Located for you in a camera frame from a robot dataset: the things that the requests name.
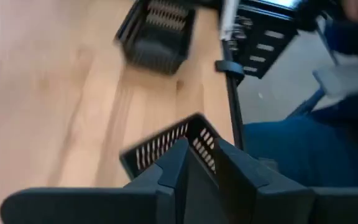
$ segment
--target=blue jeans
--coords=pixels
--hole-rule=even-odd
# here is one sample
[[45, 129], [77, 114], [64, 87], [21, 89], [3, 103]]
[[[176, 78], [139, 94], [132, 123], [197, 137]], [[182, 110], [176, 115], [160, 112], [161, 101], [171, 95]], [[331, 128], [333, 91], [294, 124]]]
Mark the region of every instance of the blue jeans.
[[271, 159], [278, 171], [305, 186], [358, 187], [358, 148], [345, 127], [308, 116], [244, 125], [246, 151]]

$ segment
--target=black basket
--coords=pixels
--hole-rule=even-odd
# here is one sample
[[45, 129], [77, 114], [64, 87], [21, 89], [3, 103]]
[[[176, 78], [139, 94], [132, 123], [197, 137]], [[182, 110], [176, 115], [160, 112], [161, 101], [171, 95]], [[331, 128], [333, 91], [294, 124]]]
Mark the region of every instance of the black basket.
[[140, 0], [116, 38], [128, 61], [170, 75], [187, 59], [194, 20], [195, 10], [186, 4]]
[[244, 74], [262, 78], [297, 34], [296, 20], [289, 16], [291, 9], [252, 2], [239, 5], [228, 45]]
[[212, 150], [214, 139], [219, 138], [219, 134], [201, 114], [191, 115], [121, 154], [120, 160], [129, 177], [134, 179], [140, 175], [182, 137], [187, 138], [199, 161], [213, 177], [215, 161]]

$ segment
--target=person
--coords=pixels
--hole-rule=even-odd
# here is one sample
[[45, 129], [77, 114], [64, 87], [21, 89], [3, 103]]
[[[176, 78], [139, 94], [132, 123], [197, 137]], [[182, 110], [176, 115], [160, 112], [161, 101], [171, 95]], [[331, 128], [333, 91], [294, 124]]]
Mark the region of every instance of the person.
[[[358, 0], [343, 0], [342, 6], [358, 23]], [[358, 34], [341, 35], [334, 49], [357, 54]], [[245, 124], [244, 141], [252, 157], [300, 184], [358, 187], [358, 94], [308, 115]]]

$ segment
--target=floor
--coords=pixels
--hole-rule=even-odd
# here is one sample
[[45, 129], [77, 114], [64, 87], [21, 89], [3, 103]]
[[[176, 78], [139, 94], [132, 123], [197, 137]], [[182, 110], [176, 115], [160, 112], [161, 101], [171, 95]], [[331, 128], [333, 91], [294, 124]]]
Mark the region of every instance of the floor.
[[[246, 77], [238, 87], [243, 123], [284, 119], [319, 88], [311, 72], [331, 65], [319, 36], [300, 32], [263, 79]], [[324, 97], [317, 108], [335, 101]]]

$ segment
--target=wooden floor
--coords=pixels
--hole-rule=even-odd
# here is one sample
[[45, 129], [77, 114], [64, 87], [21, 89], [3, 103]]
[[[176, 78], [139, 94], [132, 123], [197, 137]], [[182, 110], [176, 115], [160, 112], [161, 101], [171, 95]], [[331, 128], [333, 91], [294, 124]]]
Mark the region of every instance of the wooden floor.
[[0, 0], [0, 204], [16, 190], [120, 187], [120, 151], [200, 111], [233, 142], [217, 15], [198, 10], [174, 77], [125, 63], [130, 0]]

